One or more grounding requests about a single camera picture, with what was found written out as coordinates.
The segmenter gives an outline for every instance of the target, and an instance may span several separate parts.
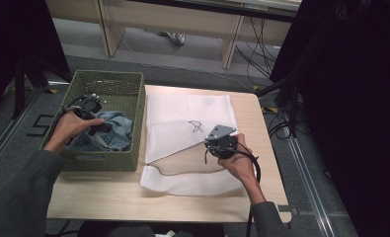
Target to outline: gray sleeve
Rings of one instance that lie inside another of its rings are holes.
[[[281,222],[275,205],[271,201],[257,203],[251,207],[258,236],[261,237],[284,237],[294,236]]]
[[[0,236],[44,236],[53,184],[64,162],[52,152],[37,151],[0,190]]]

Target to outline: hand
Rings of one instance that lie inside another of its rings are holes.
[[[245,135],[240,133],[236,135],[236,137],[238,140],[237,150],[252,154],[253,151],[247,148]],[[243,183],[251,204],[266,201],[262,188],[256,180],[253,162],[250,158],[243,154],[235,153],[235,155],[229,159],[218,159],[218,165],[227,169],[231,175]]]
[[[71,138],[80,134],[87,127],[99,125],[103,122],[104,120],[102,118],[83,120],[75,116],[74,112],[69,111],[59,120],[55,131],[44,150],[59,154],[64,145],[67,144]]]
[[[237,137],[238,140],[237,150],[245,153],[252,153],[252,150],[247,148],[245,135],[243,133],[240,133],[235,137]],[[235,153],[235,155],[229,159],[218,159],[218,165],[227,169],[231,175],[242,183],[251,179],[256,179],[253,162],[245,155]]]

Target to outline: black cable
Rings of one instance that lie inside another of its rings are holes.
[[[265,45],[265,44],[263,44],[263,47],[265,48],[265,51],[268,53],[268,55],[272,57],[272,58],[268,58],[268,60],[270,60],[270,61],[275,61],[275,56],[273,56],[273,55],[269,52],[269,50],[266,48],[266,45]]]
[[[265,55],[263,55],[263,54],[261,54],[261,53],[259,53],[259,52],[256,52],[256,51],[250,46],[250,44],[249,44],[248,42],[245,42],[245,44],[246,44],[247,47],[248,47],[251,51],[253,51],[256,55],[258,55],[258,56],[260,56],[260,57],[266,57]],[[275,62],[275,59],[273,59],[273,58],[268,58],[268,60],[270,60],[270,61],[272,61],[272,62]]]
[[[287,127],[289,126],[289,123],[288,122],[281,122],[279,123],[278,125],[276,125],[275,127],[273,127],[270,131],[269,131],[269,137],[272,137],[274,134],[276,134],[280,129],[284,128],[284,127]]]
[[[277,117],[278,117],[278,114],[275,114],[274,117],[272,118],[271,122],[269,122],[268,131],[271,129],[272,123],[274,122],[274,120],[275,120]]]
[[[238,50],[238,52],[241,54],[241,56],[249,63],[252,64],[260,73],[262,73],[265,77],[269,78],[270,74],[259,65],[259,63],[255,62],[251,59],[251,57],[248,57],[246,54],[244,54],[238,46],[235,46]]]
[[[262,178],[262,169],[260,168],[260,165],[259,165],[259,162],[257,161],[257,159],[259,157],[255,157],[248,149],[247,147],[245,147],[243,144],[241,143],[238,143],[240,144],[242,147],[244,147],[244,149],[247,150],[248,153],[244,152],[244,151],[240,151],[240,150],[236,150],[236,149],[230,149],[230,148],[224,148],[222,147],[223,150],[226,150],[226,151],[232,151],[234,153],[238,153],[238,154],[242,154],[246,157],[248,157],[251,162],[253,163],[254,167],[256,168],[256,180],[257,182],[260,182],[261,178]],[[248,221],[247,221],[247,232],[246,232],[246,237],[250,237],[251,235],[251,227],[253,225],[253,213],[251,211],[251,208],[250,208],[250,212],[249,212],[249,215],[248,215]]]
[[[85,96],[77,97],[74,100],[72,100],[70,103],[68,103],[66,106],[60,106],[61,107],[61,112],[58,113],[55,116],[55,119],[53,120],[52,126],[50,127],[48,137],[51,138],[53,135],[53,132],[55,131],[56,126],[58,125],[59,120],[65,113],[67,113],[68,108],[70,108],[72,105],[74,105],[77,101],[84,100],[86,99]]]
[[[266,68],[267,68],[267,72],[268,74],[270,75],[272,73],[272,67],[270,66],[269,64],[269,59],[266,57],[266,53],[265,53],[265,43],[264,43],[264,35],[263,35],[263,32],[264,32],[264,28],[265,28],[265,20],[262,19],[261,22],[262,22],[262,27],[261,27],[261,30],[260,30],[260,34],[258,35],[257,34],[257,31],[256,31],[256,27],[254,26],[254,23],[253,23],[253,18],[250,18],[250,22],[251,22],[251,26],[253,27],[253,31],[254,31],[254,34],[256,36],[256,40],[257,40],[257,44],[260,46],[261,50],[262,50],[262,53],[263,53],[263,58],[265,60],[265,65],[266,65]]]
[[[288,130],[287,130],[287,135],[285,135],[285,136],[280,136],[280,135],[278,134],[278,132],[279,132],[280,130],[281,130],[281,128],[277,129],[277,130],[274,132],[275,137],[277,137],[279,140],[285,140],[285,139],[289,138],[290,135],[292,135],[292,132],[290,131],[290,129],[288,129]]]
[[[249,68],[250,68],[250,64],[253,65],[260,73],[262,73],[262,75],[264,75],[266,78],[269,79],[269,74],[267,74],[267,72],[258,64],[256,63],[255,61],[253,60],[250,60],[250,58],[247,57],[247,55],[245,55],[241,50],[240,48],[238,48],[238,46],[235,46],[238,50],[238,52],[240,53],[240,55],[248,62],[247,64],[247,77],[248,79],[255,85],[259,85],[259,86],[265,86],[265,87],[268,87],[269,85],[265,85],[265,84],[262,84],[262,83],[258,83],[256,81],[254,81],[251,76],[250,76],[250,73],[249,73]]]

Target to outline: left hand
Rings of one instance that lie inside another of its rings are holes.
[[[71,138],[80,134],[87,127],[102,124],[104,121],[105,120],[102,118],[83,120],[78,118],[74,112],[69,111],[59,120],[58,125],[44,150],[59,154],[64,145],[67,144]]]

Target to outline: table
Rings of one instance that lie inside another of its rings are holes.
[[[257,42],[250,18],[236,15],[237,9],[260,16],[253,18],[256,31],[260,31],[262,18],[270,9],[286,16],[281,20],[266,20],[264,25],[263,43],[281,46],[290,28],[286,19],[295,15],[300,0],[46,0],[46,3],[53,18],[99,24],[106,56],[115,55],[126,28],[138,28],[217,38],[221,46],[222,66],[229,68],[237,40]],[[235,11],[228,11],[229,14],[213,12],[209,11],[213,6],[204,7],[202,4],[229,7]]]
[[[247,144],[256,156],[260,156],[261,187],[266,198],[278,206],[288,205],[256,96],[148,85],[146,93],[230,95],[239,131],[246,134]],[[47,218],[170,222],[248,220],[250,202],[244,190],[215,197],[176,197],[141,188],[139,181],[144,165],[145,133],[144,125],[135,172],[62,172],[53,188]],[[290,211],[279,214],[283,222],[290,221]]]

